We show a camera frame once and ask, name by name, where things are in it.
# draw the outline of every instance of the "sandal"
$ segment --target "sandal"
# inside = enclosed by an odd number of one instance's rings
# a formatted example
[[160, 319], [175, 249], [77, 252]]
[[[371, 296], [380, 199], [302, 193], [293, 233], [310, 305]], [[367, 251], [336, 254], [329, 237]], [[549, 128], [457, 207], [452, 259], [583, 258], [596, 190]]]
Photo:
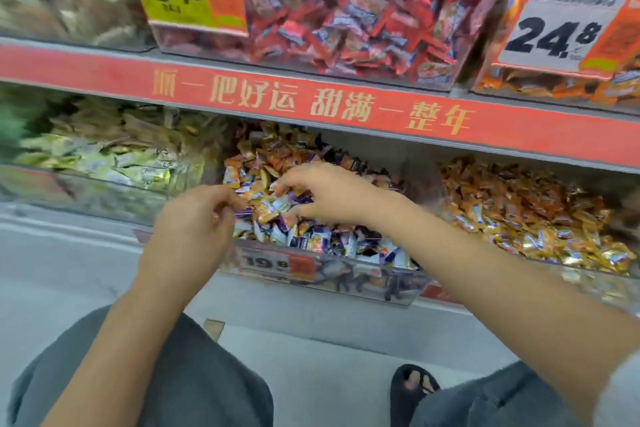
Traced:
[[440, 390], [436, 379], [424, 368], [402, 365], [391, 379], [391, 427], [409, 427], [420, 400]]

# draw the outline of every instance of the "white tile floor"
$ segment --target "white tile floor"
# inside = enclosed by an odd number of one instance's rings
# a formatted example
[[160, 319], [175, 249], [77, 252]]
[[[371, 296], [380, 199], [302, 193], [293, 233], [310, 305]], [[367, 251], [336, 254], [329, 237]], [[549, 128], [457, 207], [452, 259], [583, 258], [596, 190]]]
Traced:
[[[12, 381], [65, 328], [105, 302], [0, 280], [0, 405]], [[407, 361], [283, 334], [226, 325], [220, 344], [265, 378], [275, 402], [275, 427], [387, 427], [388, 387]], [[426, 365], [441, 386], [473, 378]], [[4, 426], [4, 412], [0, 416]]]

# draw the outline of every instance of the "shelf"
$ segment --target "shelf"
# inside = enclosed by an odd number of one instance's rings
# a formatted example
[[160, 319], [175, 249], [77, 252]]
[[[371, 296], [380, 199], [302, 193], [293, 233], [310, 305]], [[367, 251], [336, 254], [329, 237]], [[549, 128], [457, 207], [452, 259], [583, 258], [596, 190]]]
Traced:
[[640, 173], [640, 117], [0, 37], [0, 80]]

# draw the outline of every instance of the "person's left hand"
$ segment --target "person's left hand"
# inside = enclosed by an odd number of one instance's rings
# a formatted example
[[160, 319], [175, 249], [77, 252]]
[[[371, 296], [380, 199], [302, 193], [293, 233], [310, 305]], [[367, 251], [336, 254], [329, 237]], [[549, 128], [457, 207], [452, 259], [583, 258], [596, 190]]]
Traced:
[[169, 201], [140, 256], [134, 285], [186, 306], [224, 259], [234, 232], [234, 211], [247, 206], [221, 185], [201, 185]]

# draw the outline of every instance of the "grey pants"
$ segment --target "grey pants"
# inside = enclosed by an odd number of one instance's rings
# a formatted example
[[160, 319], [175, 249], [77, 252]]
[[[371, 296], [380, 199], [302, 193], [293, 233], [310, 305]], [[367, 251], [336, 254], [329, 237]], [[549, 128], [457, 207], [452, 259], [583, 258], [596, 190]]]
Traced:
[[[38, 427], [89, 350], [109, 308], [64, 332], [16, 381], [9, 427]], [[182, 314], [156, 363], [139, 427], [272, 427], [267, 384]], [[579, 427], [572, 411], [519, 362], [424, 398], [411, 427]]]

